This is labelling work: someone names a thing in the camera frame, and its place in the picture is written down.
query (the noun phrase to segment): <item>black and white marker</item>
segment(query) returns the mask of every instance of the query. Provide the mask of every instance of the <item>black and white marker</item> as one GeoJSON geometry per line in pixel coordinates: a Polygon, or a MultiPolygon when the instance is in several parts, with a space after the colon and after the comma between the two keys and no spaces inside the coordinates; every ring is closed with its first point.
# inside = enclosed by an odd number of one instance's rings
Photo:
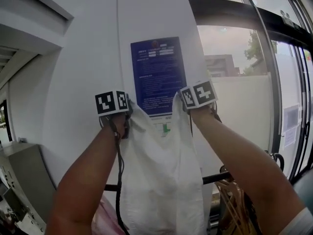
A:
{"type": "Polygon", "coordinates": [[[200,108],[218,100],[211,79],[187,86],[181,89],[180,93],[187,110],[200,108]]]}
{"type": "Polygon", "coordinates": [[[99,117],[129,111],[127,94],[123,91],[109,91],[95,98],[99,117]]]}

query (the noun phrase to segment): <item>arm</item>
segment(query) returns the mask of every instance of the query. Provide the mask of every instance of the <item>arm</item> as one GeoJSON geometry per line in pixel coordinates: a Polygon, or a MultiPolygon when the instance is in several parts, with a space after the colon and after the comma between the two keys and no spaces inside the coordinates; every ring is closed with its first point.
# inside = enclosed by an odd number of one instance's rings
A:
{"type": "Polygon", "coordinates": [[[207,107],[191,111],[214,152],[252,200],[263,234],[279,234],[305,207],[275,161],[211,115],[207,107]]]}
{"type": "MultiPolygon", "coordinates": [[[[118,115],[113,121],[122,137],[125,115],[118,115]]],[[[91,222],[115,157],[114,134],[106,125],[59,183],[47,235],[91,235],[91,222]]]]}

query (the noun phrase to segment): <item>white plastic bag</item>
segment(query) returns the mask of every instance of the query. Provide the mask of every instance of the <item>white plastic bag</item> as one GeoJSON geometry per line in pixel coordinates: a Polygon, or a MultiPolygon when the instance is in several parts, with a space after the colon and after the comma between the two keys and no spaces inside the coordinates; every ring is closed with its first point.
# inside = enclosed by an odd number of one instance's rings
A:
{"type": "Polygon", "coordinates": [[[129,233],[205,234],[201,171],[180,98],[173,100],[172,128],[165,138],[144,111],[135,104],[133,109],[129,138],[121,147],[120,207],[129,233]]]}

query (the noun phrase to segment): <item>pink bag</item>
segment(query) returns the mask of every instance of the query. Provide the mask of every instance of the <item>pink bag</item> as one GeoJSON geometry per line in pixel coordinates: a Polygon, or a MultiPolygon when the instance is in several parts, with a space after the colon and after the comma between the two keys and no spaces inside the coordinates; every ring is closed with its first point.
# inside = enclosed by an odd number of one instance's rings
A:
{"type": "Polygon", "coordinates": [[[91,230],[93,235],[125,235],[118,225],[115,209],[104,194],[93,217],[91,230]]]}

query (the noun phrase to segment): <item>tree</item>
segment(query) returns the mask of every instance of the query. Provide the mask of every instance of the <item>tree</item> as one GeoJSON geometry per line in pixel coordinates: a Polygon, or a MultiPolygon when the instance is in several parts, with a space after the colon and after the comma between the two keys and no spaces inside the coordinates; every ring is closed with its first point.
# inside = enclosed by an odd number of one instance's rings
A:
{"type": "MultiPolygon", "coordinates": [[[[276,41],[271,41],[271,42],[272,42],[272,46],[274,49],[274,53],[277,53],[277,42],[276,41]]],[[[262,53],[259,37],[258,37],[256,30],[250,31],[250,39],[249,39],[248,45],[249,45],[249,49],[245,50],[245,56],[247,60],[256,59],[259,62],[262,61],[264,58],[263,58],[263,53],[262,53]]],[[[252,76],[254,75],[254,72],[255,71],[254,71],[253,65],[244,69],[244,74],[246,76],[252,76]]]]}
{"type": "Polygon", "coordinates": [[[250,67],[245,68],[245,69],[244,69],[244,74],[245,74],[246,76],[253,76],[253,75],[254,75],[254,69],[253,69],[253,67],[250,66],[250,67]]]}
{"type": "Polygon", "coordinates": [[[4,108],[0,109],[0,123],[5,123],[4,108]]]}
{"type": "Polygon", "coordinates": [[[305,55],[305,59],[306,60],[312,60],[310,52],[307,51],[306,49],[304,50],[304,55],[305,55]]]}
{"type": "MultiPolygon", "coordinates": [[[[263,53],[256,30],[250,31],[250,37],[251,38],[248,42],[250,48],[245,50],[246,58],[248,60],[251,60],[252,58],[255,58],[257,60],[263,59],[263,53]]],[[[272,46],[274,49],[274,53],[277,53],[277,42],[272,41],[272,46]]]]}

